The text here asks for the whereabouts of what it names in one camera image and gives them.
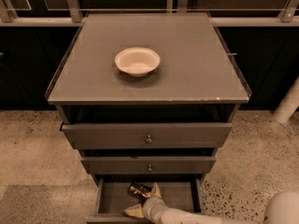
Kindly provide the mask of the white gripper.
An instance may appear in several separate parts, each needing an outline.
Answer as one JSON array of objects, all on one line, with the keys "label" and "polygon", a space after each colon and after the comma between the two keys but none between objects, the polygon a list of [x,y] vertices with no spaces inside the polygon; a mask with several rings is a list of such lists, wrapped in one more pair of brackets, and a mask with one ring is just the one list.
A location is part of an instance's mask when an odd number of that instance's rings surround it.
[{"label": "white gripper", "polygon": [[136,204],[128,207],[124,210],[124,213],[129,217],[145,217],[150,222],[159,222],[163,212],[168,209],[168,206],[161,199],[161,191],[159,185],[154,182],[151,190],[153,196],[149,197],[142,207],[142,205]]}]

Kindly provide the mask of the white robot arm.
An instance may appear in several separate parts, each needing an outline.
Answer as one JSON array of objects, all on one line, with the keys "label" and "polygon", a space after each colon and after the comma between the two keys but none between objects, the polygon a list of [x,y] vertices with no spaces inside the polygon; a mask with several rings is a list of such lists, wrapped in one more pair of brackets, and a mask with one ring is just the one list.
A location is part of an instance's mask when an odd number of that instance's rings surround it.
[{"label": "white robot arm", "polygon": [[[128,207],[129,217],[145,218],[153,224],[259,224],[255,221],[213,217],[169,207],[163,200],[157,183],[152,188],[132,183],[128,194],[140,203]],[[274,195],[264,210],[261,224],[299,224],[299,193],[283,191]]]}]

